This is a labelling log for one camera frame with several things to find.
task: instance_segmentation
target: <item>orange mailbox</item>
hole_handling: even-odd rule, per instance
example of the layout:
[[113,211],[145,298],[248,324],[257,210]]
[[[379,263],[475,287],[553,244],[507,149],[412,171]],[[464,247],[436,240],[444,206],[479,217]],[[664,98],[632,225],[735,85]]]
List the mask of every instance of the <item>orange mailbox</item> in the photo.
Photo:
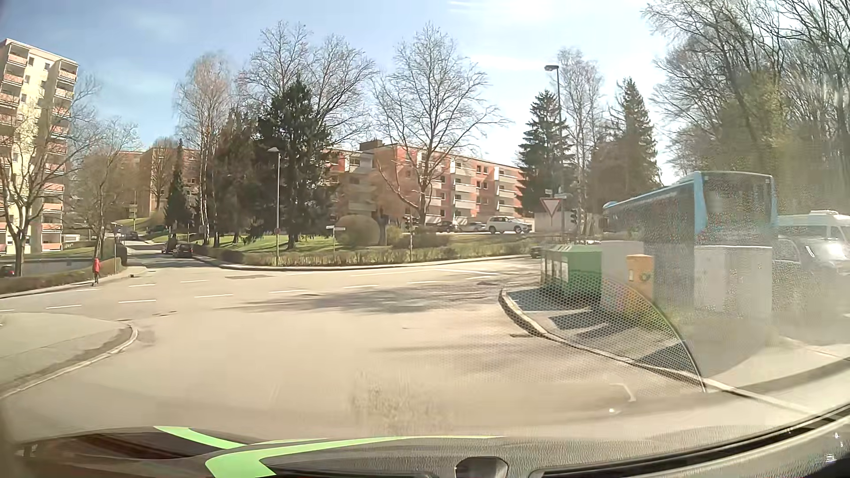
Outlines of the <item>orange mailbox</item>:
[[655,259],[646,254],[627,255],[626,268],[629,270],[629,287],[651,301]]

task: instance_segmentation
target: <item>car hood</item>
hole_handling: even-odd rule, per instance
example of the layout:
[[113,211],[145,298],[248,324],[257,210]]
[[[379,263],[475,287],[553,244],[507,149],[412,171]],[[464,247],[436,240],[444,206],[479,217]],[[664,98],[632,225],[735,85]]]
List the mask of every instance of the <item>car hood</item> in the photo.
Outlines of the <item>car hood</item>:
[[[96,430],[62,435],[17,446],[18,460],[33,478],[90,476],[260,478],[283,475],[297,478],[481,478],[474,471],[481,461],[496,461],[527,476],[540,469],[586,469],[609,466],[628,457],[670,459],[671,446],[716,440],[735,428],[736,435],[752,427],[705,427],[652,436],[637,441],[601,439],[517,438],[493,435],[377,436],[350,439],[295,438],[267,441],[187,427],[156,426]],[[841,437],[825,435],[818,450],[837,455]]]

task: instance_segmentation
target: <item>person in red jacket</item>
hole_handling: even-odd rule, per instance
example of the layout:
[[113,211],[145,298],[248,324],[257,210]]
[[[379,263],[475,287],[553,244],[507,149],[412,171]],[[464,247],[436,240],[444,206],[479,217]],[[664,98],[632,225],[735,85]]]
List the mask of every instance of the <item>person in red jacket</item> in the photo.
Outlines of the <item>person in red jacket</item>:
[[92,282],[92,287],[94,287],[94,284],[97,284],[100,279],[100,259],[94,258],[94,262],[92,263],[92,272],[94,273],[94,282]]

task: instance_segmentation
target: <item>yield sign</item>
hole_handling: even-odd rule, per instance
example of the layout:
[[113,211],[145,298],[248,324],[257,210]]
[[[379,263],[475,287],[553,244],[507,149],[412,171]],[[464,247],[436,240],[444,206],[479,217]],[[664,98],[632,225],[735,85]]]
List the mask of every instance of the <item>yield sign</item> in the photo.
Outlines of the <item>yield sign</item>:
[[554,216],[555,210],[558,209],[558,205],[561,203],[561,200],[555,197],[541,197],[540,202],[543,204],[546,212],[549,213],[550,216]]

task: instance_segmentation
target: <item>blue bus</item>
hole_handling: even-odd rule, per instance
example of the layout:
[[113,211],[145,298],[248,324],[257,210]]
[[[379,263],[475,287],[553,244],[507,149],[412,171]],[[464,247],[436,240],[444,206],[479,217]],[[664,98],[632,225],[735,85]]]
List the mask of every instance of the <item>blue bus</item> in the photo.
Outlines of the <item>blue bus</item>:
[[603,230],[645,244],[770,246],[778,216],[773,176],[697,171],[603,207]]

